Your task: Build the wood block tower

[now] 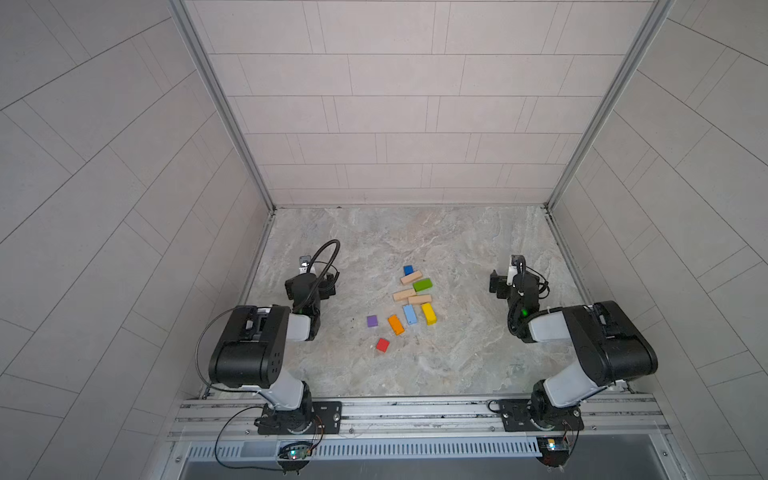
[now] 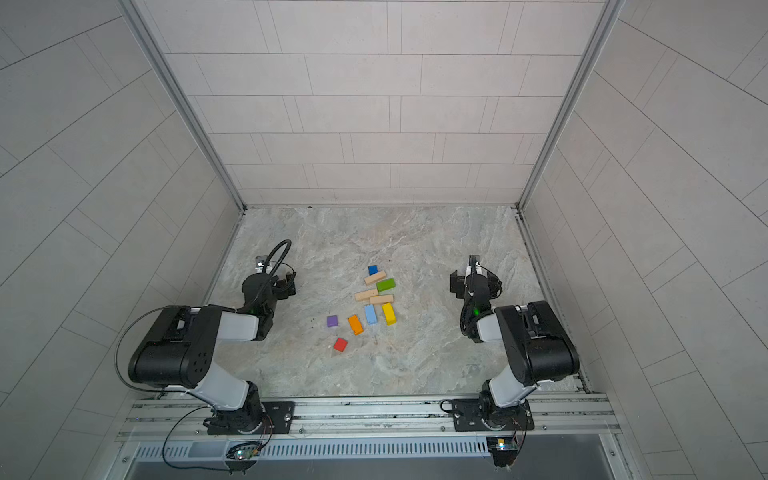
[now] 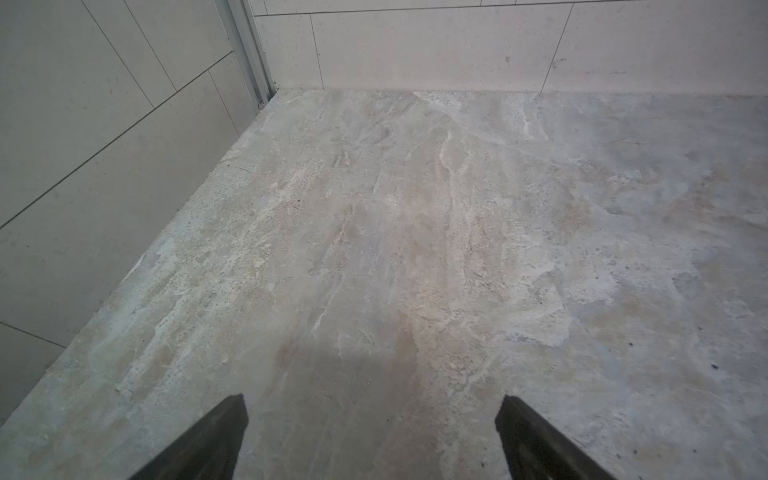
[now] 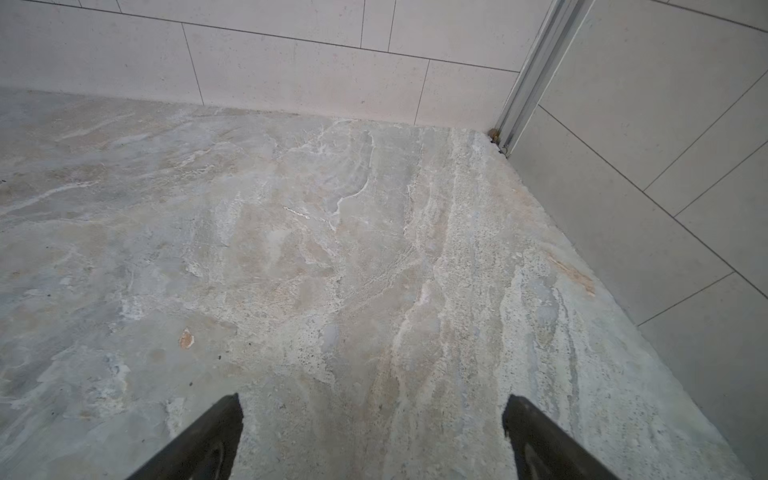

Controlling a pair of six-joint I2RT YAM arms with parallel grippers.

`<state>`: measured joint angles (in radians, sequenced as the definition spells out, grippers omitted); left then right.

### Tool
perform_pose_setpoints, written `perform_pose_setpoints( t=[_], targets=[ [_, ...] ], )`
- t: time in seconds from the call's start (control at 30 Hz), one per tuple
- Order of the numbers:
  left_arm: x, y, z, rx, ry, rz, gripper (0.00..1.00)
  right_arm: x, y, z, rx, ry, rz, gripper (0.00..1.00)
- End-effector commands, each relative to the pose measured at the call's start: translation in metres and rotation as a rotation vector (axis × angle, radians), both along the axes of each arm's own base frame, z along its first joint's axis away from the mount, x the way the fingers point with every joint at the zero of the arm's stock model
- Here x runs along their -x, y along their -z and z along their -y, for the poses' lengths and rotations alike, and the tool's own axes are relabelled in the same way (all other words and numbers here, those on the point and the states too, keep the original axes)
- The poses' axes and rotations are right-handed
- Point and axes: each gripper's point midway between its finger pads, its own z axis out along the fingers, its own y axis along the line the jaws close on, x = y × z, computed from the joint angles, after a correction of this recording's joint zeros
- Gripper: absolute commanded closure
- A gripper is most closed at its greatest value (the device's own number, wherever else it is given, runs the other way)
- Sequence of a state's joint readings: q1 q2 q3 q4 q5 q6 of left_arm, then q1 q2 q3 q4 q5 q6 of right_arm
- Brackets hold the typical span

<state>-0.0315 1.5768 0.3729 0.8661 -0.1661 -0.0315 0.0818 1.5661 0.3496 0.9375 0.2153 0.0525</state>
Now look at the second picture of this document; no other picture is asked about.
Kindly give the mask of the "orange wood block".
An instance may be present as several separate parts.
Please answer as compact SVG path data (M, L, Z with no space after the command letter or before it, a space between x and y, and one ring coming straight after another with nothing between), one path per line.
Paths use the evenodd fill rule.
M352 315L348 318L349 326L355 336L364 332L364 327L357 315Z

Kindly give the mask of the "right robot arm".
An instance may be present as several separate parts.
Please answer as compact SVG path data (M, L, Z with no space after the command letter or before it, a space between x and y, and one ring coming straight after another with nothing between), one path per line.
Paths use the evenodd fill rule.
M494 307L501 290L499 278L478 265L449 276L449 291L463 301L461 333L475 343L501 342L507 358L476 400L450 402L458 432L532 430L527 397L540 383L560 381L580 368L576 348L548 302Z

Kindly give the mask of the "natural wood block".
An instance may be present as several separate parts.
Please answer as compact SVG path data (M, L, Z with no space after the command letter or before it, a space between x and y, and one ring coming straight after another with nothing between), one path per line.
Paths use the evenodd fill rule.
M394 301L394 296L392 294L373 296L369 299L369 302L372 305L383 305L386 303L392 303L393 301Z
M370 289L370 290L365 290L365 291L356 293L354 295L354 298L355 298L356 301L364 301L364 300L368 300L368 299L370 299L372 297L375 297L378 294L379 294L379 292L378 292L377 289Z
M384 271L378 271L372 275L369 275L364 279L364 283L366 285L371 285L376 282L379 282L381 280L384 280L387 277L387 274Z

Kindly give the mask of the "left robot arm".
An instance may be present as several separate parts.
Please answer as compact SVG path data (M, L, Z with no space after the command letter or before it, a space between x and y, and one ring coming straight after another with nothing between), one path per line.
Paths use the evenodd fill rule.
M178 387L209 405L211 416L203 425L210 435L287 434L295 404L262 402L256 384L219 366L214 352L219 343L265 340L277 302L296 294L295 278L293 270L248 276L239 309L163 308L128 362L129 379L163 391Z

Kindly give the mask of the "light blue wood block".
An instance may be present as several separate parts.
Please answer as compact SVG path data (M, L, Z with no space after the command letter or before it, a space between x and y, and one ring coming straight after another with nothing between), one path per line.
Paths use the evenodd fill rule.
M368 325L375 325L378 323L378 317L375 311L375 307L371 304L364 306L364 314Z

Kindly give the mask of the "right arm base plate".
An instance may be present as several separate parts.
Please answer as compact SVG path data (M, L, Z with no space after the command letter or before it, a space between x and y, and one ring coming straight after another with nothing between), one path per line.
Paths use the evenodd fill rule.
M502 408L492 400L454 399L451 406L457 432L512 432L535 428L528 401Z

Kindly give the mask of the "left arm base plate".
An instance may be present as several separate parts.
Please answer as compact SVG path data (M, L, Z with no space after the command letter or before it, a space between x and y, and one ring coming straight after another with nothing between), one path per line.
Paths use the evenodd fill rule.
M246 401L237 410L216 411L203 425L209 435L287 434L294 407L291 401Z

